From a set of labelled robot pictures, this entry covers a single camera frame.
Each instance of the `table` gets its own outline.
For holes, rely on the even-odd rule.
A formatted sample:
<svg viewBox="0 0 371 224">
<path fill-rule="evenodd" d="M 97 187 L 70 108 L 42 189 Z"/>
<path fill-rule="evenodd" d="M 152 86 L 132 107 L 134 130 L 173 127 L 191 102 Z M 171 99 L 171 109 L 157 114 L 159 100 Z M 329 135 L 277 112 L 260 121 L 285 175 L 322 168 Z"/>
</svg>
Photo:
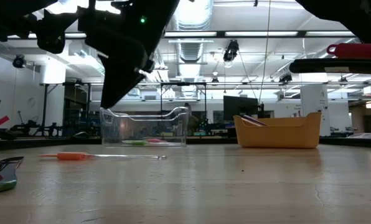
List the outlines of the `table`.
<svg viewBox="0 0 371 224">
<path fill-rule="evenodd" d="M 60 151 L 168 159 L 57 161 Z M 371 223 L 371 149 L 98 145 L 0 151 L 25 156 L 0 223 Z"/>
</svg>

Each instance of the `clear plastic bin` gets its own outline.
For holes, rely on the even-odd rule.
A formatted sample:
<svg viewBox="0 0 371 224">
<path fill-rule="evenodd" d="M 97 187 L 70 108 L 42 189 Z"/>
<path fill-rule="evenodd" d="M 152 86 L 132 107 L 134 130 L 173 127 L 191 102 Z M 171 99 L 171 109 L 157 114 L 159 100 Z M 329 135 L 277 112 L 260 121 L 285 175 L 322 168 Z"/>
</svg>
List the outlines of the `clear plastic bin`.
<svg viewBox="0 0 371 224">
<path fill-rule="evenodd" d="M 106 146 L 185 146 L 189 110 L 165 115 L 127 115 L 100 109 L 101 136 Z"/>
</svg>

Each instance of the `computer monitor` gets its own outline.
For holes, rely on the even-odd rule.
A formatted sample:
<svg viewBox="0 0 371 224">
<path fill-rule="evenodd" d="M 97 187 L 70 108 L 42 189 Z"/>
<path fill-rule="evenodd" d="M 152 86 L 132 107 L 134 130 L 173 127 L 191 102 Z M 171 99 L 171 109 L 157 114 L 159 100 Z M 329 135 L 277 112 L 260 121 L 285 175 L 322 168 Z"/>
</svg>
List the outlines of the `computer monitor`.
<svg viewBox="0 0 371 224">
<path fill-rule="evenodd" d="M 224 120 L 233 121 L 235 115 L 257 115 L 258 100 L 247 97 L 224 96 Z"/>
</svg>

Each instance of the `orange basket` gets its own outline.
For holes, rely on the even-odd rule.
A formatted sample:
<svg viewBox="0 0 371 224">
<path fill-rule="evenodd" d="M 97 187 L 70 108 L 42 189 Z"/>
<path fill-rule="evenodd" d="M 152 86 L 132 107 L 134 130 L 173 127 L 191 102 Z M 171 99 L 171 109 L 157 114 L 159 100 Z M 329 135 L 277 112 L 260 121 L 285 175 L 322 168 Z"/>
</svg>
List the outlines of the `orange basket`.
<svg viewBox="0 0 371 224">
<path fill-rule="evenodd" d="M 237 139 L 242 147 L 276 147 L 314 149 L 318 146 L 321 113 L 305 118 L 265 118 L 267 126 L 254 126 L 234 116 Z"/>
</svg>

